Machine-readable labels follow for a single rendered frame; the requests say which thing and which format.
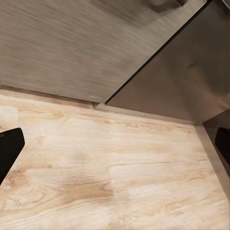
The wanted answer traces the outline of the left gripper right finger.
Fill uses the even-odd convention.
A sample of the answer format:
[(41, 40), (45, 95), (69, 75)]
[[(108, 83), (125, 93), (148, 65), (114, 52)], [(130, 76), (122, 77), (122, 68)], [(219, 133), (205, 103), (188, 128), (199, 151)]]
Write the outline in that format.
[(219, 127), (215, 144), (230, 166), (230, 129)]

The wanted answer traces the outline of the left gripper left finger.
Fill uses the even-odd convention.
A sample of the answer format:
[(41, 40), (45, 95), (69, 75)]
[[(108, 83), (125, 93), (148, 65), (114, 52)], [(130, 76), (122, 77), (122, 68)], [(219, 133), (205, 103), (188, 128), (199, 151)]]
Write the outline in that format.
[(0, 185), (24, 146), (24, 135), (20, 127), (0, 133)]

